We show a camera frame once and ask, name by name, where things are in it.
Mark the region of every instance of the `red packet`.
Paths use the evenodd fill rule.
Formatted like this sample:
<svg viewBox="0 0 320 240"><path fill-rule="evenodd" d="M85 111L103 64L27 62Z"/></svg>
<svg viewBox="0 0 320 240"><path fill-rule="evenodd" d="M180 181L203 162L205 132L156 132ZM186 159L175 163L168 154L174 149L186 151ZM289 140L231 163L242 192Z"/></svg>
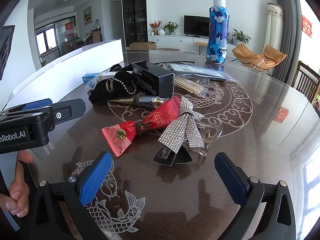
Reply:
<svg viewBox="0 0 320 240"><path fill-rule="evenodd" d="M127 121L101 130L114 155L119 157L132 143L136 134L146 130L165 128L180 114L180 101L172 97L163 105L153 110L142 122Z"/></svg>

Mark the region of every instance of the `red poster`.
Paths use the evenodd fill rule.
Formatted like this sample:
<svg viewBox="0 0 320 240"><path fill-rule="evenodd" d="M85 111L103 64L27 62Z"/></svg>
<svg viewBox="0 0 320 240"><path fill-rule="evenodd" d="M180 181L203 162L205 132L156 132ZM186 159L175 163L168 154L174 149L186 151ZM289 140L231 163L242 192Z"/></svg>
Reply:
<svg viewBox="0 0 320 240"><path fill-rule="evenodd" d="M288 109L280 107L278 113L276 114L273 120L276 122L282 123L288 114L289 114Z"/></svg>
<svg viewBox="0 0 320 240"><path fill-rule="evenodd" d="M302 31L312 38L312 24L311 22L302 15Z"/></svg>
<svg viewBox="0 0 320 240"><path fill-rule="evenodd" d="M72 29L72 23L66 23L66 36L72 36L73 35L73 29Z"/></svg>

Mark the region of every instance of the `human hand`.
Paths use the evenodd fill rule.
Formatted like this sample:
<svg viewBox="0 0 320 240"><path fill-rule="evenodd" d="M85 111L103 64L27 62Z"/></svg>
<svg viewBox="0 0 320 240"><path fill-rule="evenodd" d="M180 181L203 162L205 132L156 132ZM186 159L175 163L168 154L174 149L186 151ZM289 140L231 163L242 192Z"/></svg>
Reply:
<svg viewBox="0 0 320 240"><path fill-rule="evenodd" d="M32 163L33 157L25 150L19 151L17 161ZM0 207L3 211L10 211L12 215L24 217L29 211L29 187L24 182L23 166L20 162L16 163L16 179L11 184L9 196L0 194Z"/></svg>

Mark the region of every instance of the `black box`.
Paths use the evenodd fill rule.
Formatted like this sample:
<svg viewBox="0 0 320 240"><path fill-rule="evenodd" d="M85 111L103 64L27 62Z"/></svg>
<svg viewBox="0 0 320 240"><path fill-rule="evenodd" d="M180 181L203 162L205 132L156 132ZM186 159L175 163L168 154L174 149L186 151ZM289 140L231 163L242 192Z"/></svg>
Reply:
<svg viewBox="0 0 320 240"><path fill-rule="evenodd" d="M161 98L173 96L174 73L148 61L132 63L137 85L147 94Z"/></svg>

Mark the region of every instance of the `bamboo skewer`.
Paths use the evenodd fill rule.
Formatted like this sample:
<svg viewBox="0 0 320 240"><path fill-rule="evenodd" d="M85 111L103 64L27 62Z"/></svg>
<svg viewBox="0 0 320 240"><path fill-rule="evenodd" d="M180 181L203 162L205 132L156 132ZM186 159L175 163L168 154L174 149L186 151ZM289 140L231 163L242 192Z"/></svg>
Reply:
<svg viewBox="0 0 320 240"><path fill-rule="evenodd" d="M187 78L174 77L174 85L186 90L189 93L199 95L203 87Z"/></svg>

